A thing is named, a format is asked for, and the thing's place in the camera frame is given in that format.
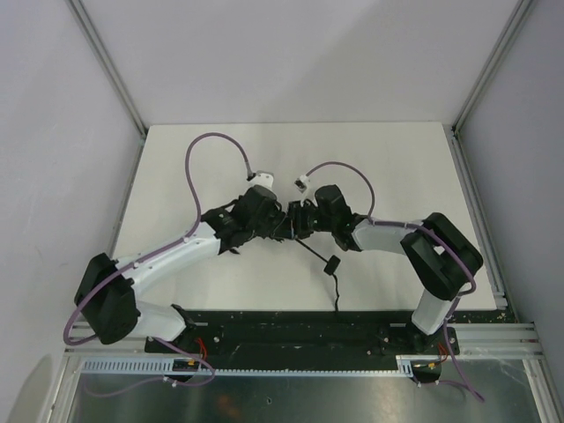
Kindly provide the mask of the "black folding umbrella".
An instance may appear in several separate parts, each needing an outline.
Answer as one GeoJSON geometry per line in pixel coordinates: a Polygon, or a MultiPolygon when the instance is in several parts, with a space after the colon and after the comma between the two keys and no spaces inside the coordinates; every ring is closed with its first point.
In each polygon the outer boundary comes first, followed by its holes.
{"type": "MultiPolygon", "coordinates": [[[[324,216],[321,213],[320,209],[315,204],[314,204],[314,206],[315,206],[315,216],[313,217],[314,232],[312,234],[317,233],[317,232],[328,233],[330,231],[330,223],[331,223],[330,218],[324,216]]],[[[312,247],[310,247],[305,242],[306,239],[295,240],[291,236],[291,239],[287,240],[287,241],[297,242],[301,247],[303,247],[305,250],[307,250],[309,253],[313,254],[315,257],[317,257],[318,259],[320,259],[324,263],[323,272],[326,275],[332,277],[333,281],[334,281],[335,298],[334,298],[334,301],[333,301],[333,308],[334,308],[334,314],[338,315],[338,313],[339,313],[340,291],[339,291],[338,276],[336,275],[336,271],[338,269],[338,266],[341,264],[341,260],[335,255],[332,255],[328,258],[322,256],[320,253],[315,251],[312,247]]]]}

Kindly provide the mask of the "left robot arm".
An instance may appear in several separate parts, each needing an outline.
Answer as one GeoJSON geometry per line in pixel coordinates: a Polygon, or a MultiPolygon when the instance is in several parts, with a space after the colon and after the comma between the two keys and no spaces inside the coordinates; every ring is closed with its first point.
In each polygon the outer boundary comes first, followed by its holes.
{"type": "Polygon", "coordinates": [[[134,335],[173,341],[187,329],[189,318],[178,306],[143,302],[143,294],[190,265],[256,237],[270,237],[285,217],[276,195],[255,185],[231,203],[210,209],[194,230],[153,252],[116,260],[107,254],[95,256],[75,302],[103,345],[134,335]]]}

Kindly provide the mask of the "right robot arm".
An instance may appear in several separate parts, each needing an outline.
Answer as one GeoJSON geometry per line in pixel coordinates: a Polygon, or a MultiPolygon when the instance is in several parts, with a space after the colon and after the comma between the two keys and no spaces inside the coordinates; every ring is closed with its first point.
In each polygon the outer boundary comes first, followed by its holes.
{"type": "Polygon", "coordinates": [[[343,251],[383,251],[402,255],[423,285],[418,306],[398,345],[421,352],[434,342],[460,299],[477,289],[484,265],[479,250],[442,213],[415,222],[379,220],[352,212],[340,189],[323,186],[315,199],[288,205],[286,233],[304,240],[328,233],[343,251]]]}

